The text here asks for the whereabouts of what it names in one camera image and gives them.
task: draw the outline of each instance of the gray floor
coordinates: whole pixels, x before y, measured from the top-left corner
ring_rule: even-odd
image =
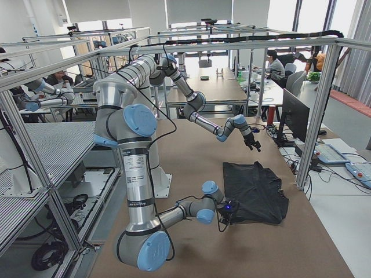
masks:
[[[306,83],[303,86],[303,91],[299,98],[310,108],[315,104],[315,96],[317,93],[314,91],[316,85]],[[160,103],[161,108],[165,111],[163,92],[160,90]],[[172,118],[175,118],[175,111],[172,111]],[[328,107],[325,112],[324,124],[338,134],[348,145],[356,149],[364,149],[370,138],[371,132],[371,119],[367,116],[353,110],[352,108],[330,98]],[[107,205],[105,213],[100,219],[100,223],[97,229],[93,233],[91,239],[93,242],[104,243],[107,238],[110,227],[112,226],[114,219],[117,216],[117,212],[125,200],[125,187],[122,186],[121,182],[114,189],[110,202]],[[89,271],[94,264],[99,251],[84,255],[78,262],[78,267],[75,272],[71,272],[67,277],[83,278],[87,277]]]

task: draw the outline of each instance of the roller shade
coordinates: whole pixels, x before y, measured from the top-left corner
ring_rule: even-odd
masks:
[[[232,0],[166,0],[169,24],[232,18]]]
[[[94,20],[128,19],[128,0],[65,0],[72,23]]]

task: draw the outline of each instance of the blue joint cap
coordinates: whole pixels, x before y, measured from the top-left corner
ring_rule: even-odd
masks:
[[[168,59],[169,59],[170,61],[172,61],[173,63],[176,64],[176,59],[175,59],[174,56],[168,54]]]
[[[203,224],[209,225],[214,219],[214,211],[204,208],[197,212],[197,220]]]
[[[40,92],[42,89],[44,89],[45,88],[45,80],[43,79],[42,81],[41,81],[41,84],[40,84],[40,86],[38,87],[38,88],[36,88],[34,91],[35,92]]]
[[[37,109],[39,109],[40,106],[38,103],[27,103],[26,104],[26,110],[35,112]]]
[[[228,137],[225,136],[225,135],[222,135],[222,136],[216,136],[216,138],[217,138],[220,142],[224,142]]]
[[[111,147],[111,148],[117,148],[118,144],[116,141],[104,138],[102,136],[99,136],[97,134],[94,134],[94,143],[96,145],[101,145],[101,146],[106,146],[106,147]]]
[[[143,271],[155,271],[166,261],[170,250],[170,240],[163,231],[151,235],[142,245],[137,264]]]
[[[217,192],[218,188],[219,187],[214,181],[206,181],[202,185],[202,192],[203,194],[212,194],[212,193]]]
[[[133,132],[143,137],[149,137],[156,131],[156,118],[143,104],[126,106],[123,109],[123,118]]]
[[[234,117],[234,122],[238,125],[241,125],[246,122],[245,117],[242,114],[237,115]]]

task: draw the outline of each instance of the folded black garment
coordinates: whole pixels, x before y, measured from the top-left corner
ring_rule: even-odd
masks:
[[[263,222],[279,224],[286,217],[289,199],[281,189],[281,179],[271,169],[254,164],[223,162],[224,195],[239,201],[231,223]]]

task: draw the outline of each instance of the red carpet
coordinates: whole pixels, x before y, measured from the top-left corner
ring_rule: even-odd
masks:
[[[347,94],[340,93],[335,90],[331,90],[330,96],[335,100],[344,103],[345,105],[357,110],[358,112],[371,118],[371,108],[367,107],[365,104],[360,103],[358,100],[348,96]]]

